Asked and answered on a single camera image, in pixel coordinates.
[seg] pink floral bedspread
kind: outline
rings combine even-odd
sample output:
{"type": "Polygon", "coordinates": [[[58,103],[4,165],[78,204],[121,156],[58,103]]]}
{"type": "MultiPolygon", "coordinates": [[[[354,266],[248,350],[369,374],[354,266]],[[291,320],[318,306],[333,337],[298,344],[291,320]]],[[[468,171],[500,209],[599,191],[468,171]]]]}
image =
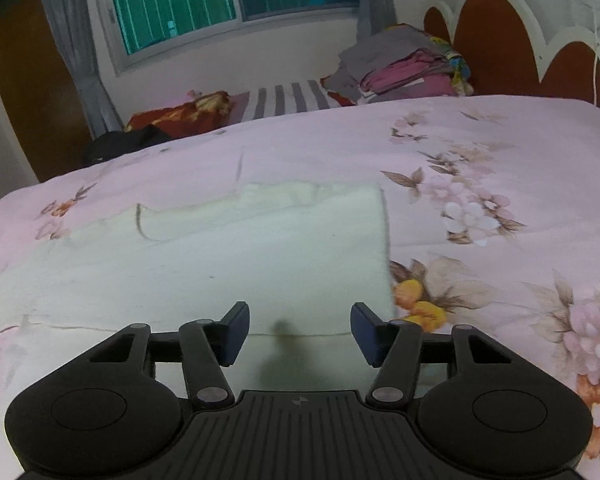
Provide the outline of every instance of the pink floral bedspread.
{"type": "MultiPolygon", "coordinates": [[[[5,197],[0,272],[136,203],[284,180],[380,184],[399,316],[429,332],[471,323],[574,389],[594,421],[578,470],[600,479],[600,110],[583,102],[427,98],[155,146],[5,197]]],[[[8,402],[104,336],[26,318],[0,332],[0,480],[21,471],[1,425],[8,402]]]]}

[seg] screw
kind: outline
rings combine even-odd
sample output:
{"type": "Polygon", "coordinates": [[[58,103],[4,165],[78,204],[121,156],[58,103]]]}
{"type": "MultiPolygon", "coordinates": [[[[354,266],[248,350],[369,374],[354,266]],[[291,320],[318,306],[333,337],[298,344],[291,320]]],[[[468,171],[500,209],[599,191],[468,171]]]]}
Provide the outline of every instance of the screw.
{"type": "Polygon", "coordinates": [[[377,400],[378,402],[398,402],[403,394],[398,388],[384,387],[384,388],[376,388],[371,393],[371,396],[377,400]]]}
{"type": "Polygon", "coordinates": [[[196,397],[202,402],[207,404],[215,404],[216,402],[222,402],[229,396],[229,393],[224,388],[217,388],[216,386],[210,386],[208,388],[202,388],[196,397]]]}

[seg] wooden door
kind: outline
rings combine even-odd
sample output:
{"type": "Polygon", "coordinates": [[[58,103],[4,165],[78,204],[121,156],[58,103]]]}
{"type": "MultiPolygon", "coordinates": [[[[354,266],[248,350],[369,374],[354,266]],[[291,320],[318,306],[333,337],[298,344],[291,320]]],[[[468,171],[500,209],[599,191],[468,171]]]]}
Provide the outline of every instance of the wooden door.
{"type": "Polygon", "coordinates": [[[40,182],[80,167],[91,136],[41,0],[10,1],[0,14],[0,95],[40,182]]]}

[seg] black bag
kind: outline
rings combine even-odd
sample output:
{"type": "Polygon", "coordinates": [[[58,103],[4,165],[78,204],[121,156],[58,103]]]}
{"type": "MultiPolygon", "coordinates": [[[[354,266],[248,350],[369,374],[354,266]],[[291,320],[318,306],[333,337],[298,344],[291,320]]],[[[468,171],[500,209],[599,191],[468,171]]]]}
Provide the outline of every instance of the black bag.
{"type": "Polygon", "coordinates": [[[173,139],[153,124],[130,132],[107,132],[89,143],[84,150],[82,164],[87,168],[169,140],[173,139]]]}

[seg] ribbed texture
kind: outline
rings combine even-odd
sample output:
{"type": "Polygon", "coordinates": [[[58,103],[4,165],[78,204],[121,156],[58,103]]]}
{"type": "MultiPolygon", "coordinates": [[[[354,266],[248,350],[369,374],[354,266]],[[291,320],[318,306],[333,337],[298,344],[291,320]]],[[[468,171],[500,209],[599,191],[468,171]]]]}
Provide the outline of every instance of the ribbed texture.
{"type": "Polygon", "coordinates": [[[406,418],[352,392],[248,392],[196,416],[184,437],[130,480],[468,480],[434,457],[406,418]],[[298,406],[293,399],[308,402],[298,406]]]}

